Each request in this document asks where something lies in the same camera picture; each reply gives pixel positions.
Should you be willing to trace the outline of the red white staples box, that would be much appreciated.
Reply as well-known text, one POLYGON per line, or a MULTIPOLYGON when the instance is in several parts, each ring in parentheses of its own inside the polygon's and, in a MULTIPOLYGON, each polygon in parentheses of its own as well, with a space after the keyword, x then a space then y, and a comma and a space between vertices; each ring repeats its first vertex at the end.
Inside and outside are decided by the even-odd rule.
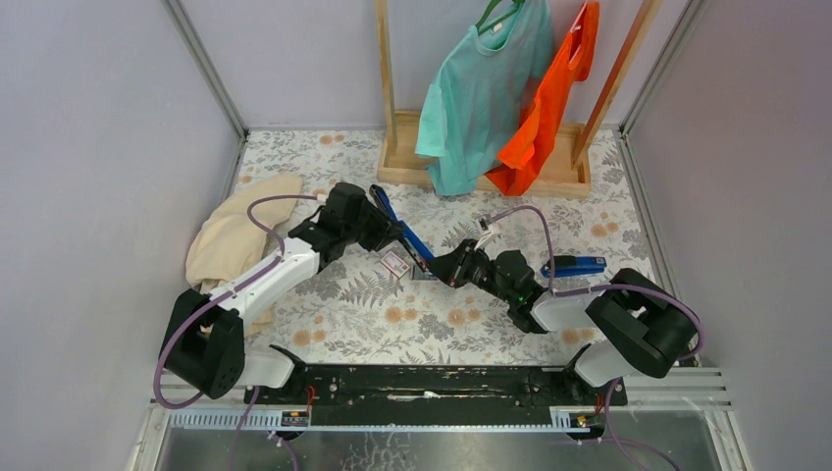
POLYGON ((401 279, 411 270, 411 265, 393 251, 386 252, 380 263, 397 279, 401 279))

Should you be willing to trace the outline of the blue stapler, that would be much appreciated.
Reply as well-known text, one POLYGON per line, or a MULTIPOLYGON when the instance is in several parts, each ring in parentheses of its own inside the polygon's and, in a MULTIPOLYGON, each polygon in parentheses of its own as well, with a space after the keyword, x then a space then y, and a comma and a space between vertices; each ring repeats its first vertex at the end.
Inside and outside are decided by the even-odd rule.
POLYGON ((390 203, 387 193, 377 184, 371 184, 369 194, 377 207, 394 222, 399 228, 398 241, 403 245, 413 261, 426 274, 430 273, 429 261, 434 258, 433 253, 427 245, 419 238, 411 228, 396 215, 390 203))
POLYGON ((568 278, 603 273, 607 262, 600 256, 556 255, 541 268, 545 278, 568 278))

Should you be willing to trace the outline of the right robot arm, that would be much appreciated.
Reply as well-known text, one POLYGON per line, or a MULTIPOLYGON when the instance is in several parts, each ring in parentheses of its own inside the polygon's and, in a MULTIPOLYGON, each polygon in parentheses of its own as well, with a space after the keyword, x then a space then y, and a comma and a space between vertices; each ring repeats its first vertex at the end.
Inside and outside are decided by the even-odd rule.
POLYGON ((600 331, 602 339, 582 348, 562 379, 564 394, 578 404, 633 373, 663 378, 675 362, 696 353, 689 343, 700 334, 698 316, 632 269, 606 285, 553 291, 536 280, 520 251, 490 258, 473 239, 429 259, 427 267, 451 288, 473 285, 505 302, 509 319, 526 334, 600 331))

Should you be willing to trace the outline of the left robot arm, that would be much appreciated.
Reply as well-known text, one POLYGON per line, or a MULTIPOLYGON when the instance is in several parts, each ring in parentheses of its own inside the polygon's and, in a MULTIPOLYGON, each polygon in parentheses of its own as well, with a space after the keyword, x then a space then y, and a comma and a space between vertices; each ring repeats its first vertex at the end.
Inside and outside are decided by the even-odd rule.
POLYGON ((340 182, 315 213, 278 240, 278 247, 238 278, 208 293, 176 300, 154 372, 156 400, 168 408, 161 376, 168 371, 217 399, 235 387, 260 387, 282 403, 301 397, 298 360, 278 349, 249 350, 244 333, 256 317, 302 282, 337 261, 352 244, 379 252, 402 240, 406 226, 361 187, 340 182))

